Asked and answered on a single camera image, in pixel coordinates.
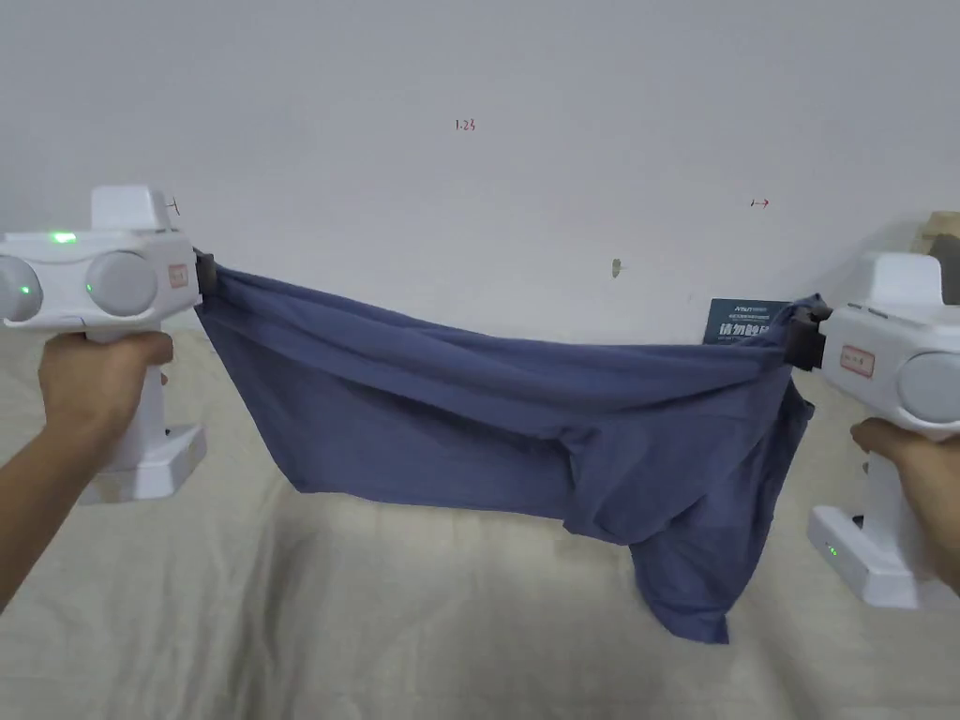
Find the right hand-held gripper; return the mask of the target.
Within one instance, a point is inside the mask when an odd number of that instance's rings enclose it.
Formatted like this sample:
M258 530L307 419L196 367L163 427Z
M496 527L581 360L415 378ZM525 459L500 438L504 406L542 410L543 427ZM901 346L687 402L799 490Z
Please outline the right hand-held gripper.
M934 441L959 430L959 309L942 296L938 259L875 252L851 273L847 301L794 312L787 362L821 376L874 416ZM891 462L870 455L863 510L810 513L814 549L866 604L955 610L957 596L936 579L920 527Z

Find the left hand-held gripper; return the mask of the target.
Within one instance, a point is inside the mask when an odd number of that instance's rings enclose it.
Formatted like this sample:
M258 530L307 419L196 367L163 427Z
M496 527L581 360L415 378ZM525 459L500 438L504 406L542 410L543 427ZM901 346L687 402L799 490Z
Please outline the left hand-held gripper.
M87 230L11 232L1 244L1 318L11 329L85 333L95 342L157 331L216 287L210 254L169 218L146 186L98 187ZM206 455L200 425L165 421L160 372L147 372L141 403L107 468L82 504L155 501L185 484Z

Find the person's right hand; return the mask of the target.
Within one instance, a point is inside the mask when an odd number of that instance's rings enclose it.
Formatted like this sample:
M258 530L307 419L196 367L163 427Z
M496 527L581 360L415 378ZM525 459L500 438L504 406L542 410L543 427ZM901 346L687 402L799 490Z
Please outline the person's right hand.
M852 440L868 453L888 459L905 490L918 501L954 501L959 493L959 439L930 440L870 418L850 429Z

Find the person's left hand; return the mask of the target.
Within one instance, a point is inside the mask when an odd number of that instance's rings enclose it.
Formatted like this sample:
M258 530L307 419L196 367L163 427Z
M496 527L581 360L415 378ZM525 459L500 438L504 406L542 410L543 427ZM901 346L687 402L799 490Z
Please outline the person's left hand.
M147 371L172 359L173 340L159 331L110 343L81 334L48 339L38 368L45 429L104 464L141 403Z

